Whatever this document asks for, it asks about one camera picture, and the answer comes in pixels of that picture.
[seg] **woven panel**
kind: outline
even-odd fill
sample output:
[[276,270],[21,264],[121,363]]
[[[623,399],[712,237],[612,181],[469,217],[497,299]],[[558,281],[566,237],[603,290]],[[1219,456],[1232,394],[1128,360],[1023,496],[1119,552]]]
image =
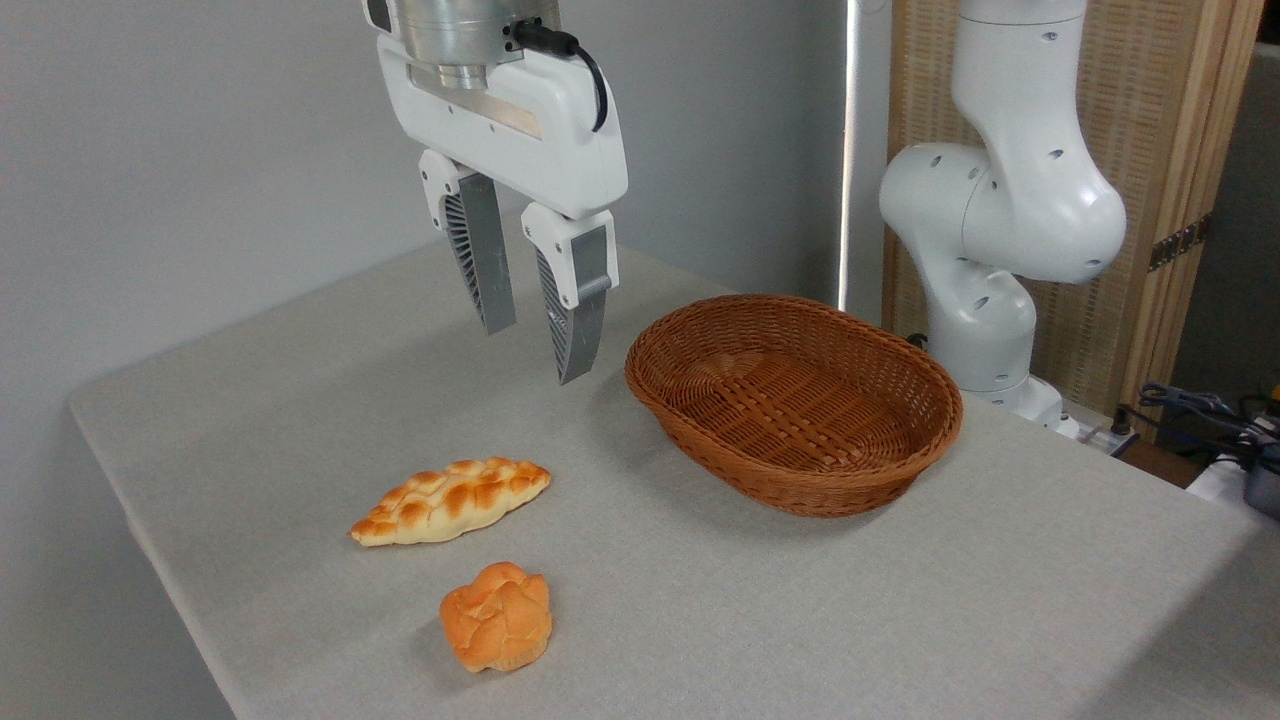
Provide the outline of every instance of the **woven panel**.
[[[925,141],[980,145],[950,97],[955,4],[896,4],[892,151]],[[1032,372],[1082,405],[1106,411],[1119,397],[1132,332],[1135,278],[1155,237],[1162,178],[1201,3],[1093,0],[1080,53],[1078,105],[1091,154],[1124,197],[1129,227],[1111,268],[1085,286],[1028,282],[1039,323]],[[924,296],[905,249],[892,242],[893,332],[927,332]]]
[[[1174,140],[1171,170],[1176,172],[1166,179],[1157,237],[1212,210],[1262,9],[1261,0],[1203,6]],[[1199,258],[1196,249],[1140,278],[1142,302],[1121,383],[1123,400],[1132,402],[1146,382],[1172,379]]]

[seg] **metal hinge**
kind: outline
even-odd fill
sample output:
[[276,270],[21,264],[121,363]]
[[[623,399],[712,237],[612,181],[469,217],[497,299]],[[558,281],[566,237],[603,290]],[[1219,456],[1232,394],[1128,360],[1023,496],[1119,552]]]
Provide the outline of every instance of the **metal hinge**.
[[1178,259],[1178,256],[1185,255],[1192,247],[1204,242],[1208,237],[1210,220],[1212,217],[1213,213],[1208,213],[1203,218],[1152,246],[1151,264],[1147,266],[1147,272],[1160,269],[1162,265],[1172,263]]

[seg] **gray wall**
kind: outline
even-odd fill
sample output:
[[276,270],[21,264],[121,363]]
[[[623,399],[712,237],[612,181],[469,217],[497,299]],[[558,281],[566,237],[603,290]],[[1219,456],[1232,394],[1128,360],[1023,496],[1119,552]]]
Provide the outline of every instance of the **gray wall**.
[[1174,384],[1229,398],[1280,383],[1280,46],[1258,45],[1228,150]]
[[[562,3],[621,106],[620,237],[826,293],[842,4],[724,8]],[[228,715],[67,396],[438,240],[417,154],[355,0],[0,4],[0,716]]]

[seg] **robotic gripper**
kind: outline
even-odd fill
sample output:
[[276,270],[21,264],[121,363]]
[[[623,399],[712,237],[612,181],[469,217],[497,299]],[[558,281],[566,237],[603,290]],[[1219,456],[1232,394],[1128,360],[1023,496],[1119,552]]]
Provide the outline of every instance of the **robotic gripper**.
[[433,224],[453,247],[485,331],[516,322],[495,181],[527,196],[525,237],[559,382],[591,369],[605,292],[618,284],[608,206],[627,190],[613,96],[559,32],[557,0],[365,0],[396,117]]

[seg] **black wire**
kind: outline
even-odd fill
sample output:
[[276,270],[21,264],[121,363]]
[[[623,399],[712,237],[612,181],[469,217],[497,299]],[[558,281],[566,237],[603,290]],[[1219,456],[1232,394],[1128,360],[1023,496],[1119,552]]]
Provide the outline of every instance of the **black wire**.
[[[1162,423],[1160,420],[1156,420],[1155,418],[1148,418],[1147,415],[1143,415],[1137,409],[1134,409],[1132,405],[1121,404],[1120,407],[1124,409],[1125,413],[1128,413],[1130,416],[1137,418],[1137,419],[1142,420],[1143,423],[1147,423],[1148,425],[1158,429],[1160,432],[1169,433],[1170,436],[1172,436],[1172,437],[1175,437],[1178,439],[1181,439],[1184,442],[1190,442],[1193,445],[1198,445],[1198,446],[1201,446],[1201,447],[1203,447],[1206,450],[1217,452],[1219,455],[1225,455],[1226,459],[1234,461],[1236,465],[1239,465],[1244,470],[1249,470],[1251,468],[1253,468],[1256,465],[1261,465],[1263,469],[1266,469],[1266,470],[1268,470],[1271,473],[1280,473],[1280,462],[1277,462],[1277,461],[1275,461],[1272,459],[1268,459],[1266,456],[1266,445],[1257,445],[1254,442],[1248,442],[1244,438],[1242,438],[1240,442],[1234,443],[1234,445],[1226,445],[1226,443],[1221,443],[1221,442],[1208,441],[1208,439],[1204,439],[1204,438],[1201,438],[1201,437],[1189,436],[1189,434],[1187,434],[1184,432],[1180,432],[1180,430],[1176,430],[1176,429],[1171,428],[1170,423],[1172,420],[1176,420],[1178,418],[1172,418],[1171,420]],[[1187,416],[1187,414],[1179,415],[1179,418],[1184,418],[1184,416]]]
[[604,73],[600,72],[600,65],[595,64],[595,58],[591,58],[590,53],[582,50],[582,44],[564,31],[552,29],[541,24],[541,20],[536,18],[534,22],[520,20],[511,26],[511,36],[526,50],[538,50],[557,58],[577,55],[586,63],[586,69],[591,70],[591,83],[595,86],[595,127],[591,128],[591,132],[600,132],[604,120],[609,118],[609,94],[604,86]]
[[1170,418],[1169,421],[1190,414],[1231,433],[1252,430],[1280,441],[1280,434],[1276,434],[1271,428],[1231,413],[1231,409],[1216,395],[1187,392],[1162,383],[1147,383],[1142,386],[1138,396],[1138,404],[1143,407],[1169,407],[1176,411],[1178,415]]
[[586,63],[586,69],[591,70],[591,81],[595,83],[595,127],[591,128],[591,132],[600,132],[604,120],[609,117],[609,94],[604,88],[604,73],[600,72],[600,65],[595,64],[595,59],[586,50],[582,50],[581,45],[575,49],[573,54]]

